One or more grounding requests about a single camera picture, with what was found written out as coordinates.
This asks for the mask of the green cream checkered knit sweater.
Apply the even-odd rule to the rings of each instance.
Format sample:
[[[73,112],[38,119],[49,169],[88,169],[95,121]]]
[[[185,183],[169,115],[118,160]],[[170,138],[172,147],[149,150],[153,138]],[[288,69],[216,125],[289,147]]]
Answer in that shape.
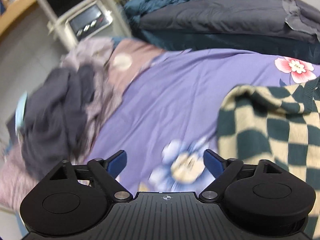
[[[282,87],[234,87],[219,110],[217,147],[225,159],[271,160],[319,195],[319,78]]]

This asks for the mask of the wooden shelf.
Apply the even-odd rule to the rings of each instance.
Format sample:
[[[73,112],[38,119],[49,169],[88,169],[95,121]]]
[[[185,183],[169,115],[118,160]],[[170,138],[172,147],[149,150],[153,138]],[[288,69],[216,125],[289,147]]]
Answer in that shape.
[[[1,15],[1,36],[33,5],[37,0],[16,0],[8,5],[6,11]]]

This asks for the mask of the mauve patterned garment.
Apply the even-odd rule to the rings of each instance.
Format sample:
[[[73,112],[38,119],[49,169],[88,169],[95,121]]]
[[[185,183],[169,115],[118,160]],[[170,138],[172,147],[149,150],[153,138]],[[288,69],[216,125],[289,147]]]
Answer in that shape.
[[[119,107],[122,95],[111,84],[108,73],[111,66],[111,55],[114,42],[108,38],[93,38],[81,42],[72,49],[61,61],[60,69],[71,67],[79,70],[89,64],[94,71],[95,94],[93,101],[85,106],[87,123],[80,134],[80,148],[71,154],[71,160],[82,163],[93,147],[102,125]],[[1,207],[17,211],[23,198],[38,183],[25,167],[22,157],[24,136],[10,150],[1,168]]]

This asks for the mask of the pink brown pillow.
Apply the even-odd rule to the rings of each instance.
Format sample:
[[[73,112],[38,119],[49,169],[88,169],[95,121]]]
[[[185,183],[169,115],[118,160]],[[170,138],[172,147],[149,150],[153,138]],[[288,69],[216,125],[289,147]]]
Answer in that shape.
[[[129,84],[150,67],[153,59],[165,53],[164,49],[149,43],[125,38],[116,47],[108,62],[108,80],[123,93]]]

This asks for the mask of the purple floral bed sheet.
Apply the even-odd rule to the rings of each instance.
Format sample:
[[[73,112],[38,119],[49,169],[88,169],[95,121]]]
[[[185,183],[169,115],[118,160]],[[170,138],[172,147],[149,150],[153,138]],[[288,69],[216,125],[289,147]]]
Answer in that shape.
[[[119,182],[131,193],[199,193],[214,179],[203,153],[217,149],[217,116],[232,88],[280,87],[317,76],[318,64],[247,50],[167,52],[125,91],[89,159],[124,150],[127,165]]]

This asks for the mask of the white bedside cabinet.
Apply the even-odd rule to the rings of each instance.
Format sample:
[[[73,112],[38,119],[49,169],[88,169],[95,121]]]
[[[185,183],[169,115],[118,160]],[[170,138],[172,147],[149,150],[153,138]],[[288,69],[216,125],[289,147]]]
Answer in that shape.
[[[37,0],[48,29],[71,50],[92,36],[131,37],[121,0]]]

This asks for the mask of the dark grey garment pile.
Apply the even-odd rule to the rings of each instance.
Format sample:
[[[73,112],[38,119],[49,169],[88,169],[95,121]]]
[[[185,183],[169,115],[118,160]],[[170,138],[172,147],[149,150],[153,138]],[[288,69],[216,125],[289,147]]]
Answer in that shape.
[[[93,67],[84,65],[53,69],[27,99],[22,157],[32,177],[41,180],[78,150],[94,93]]]

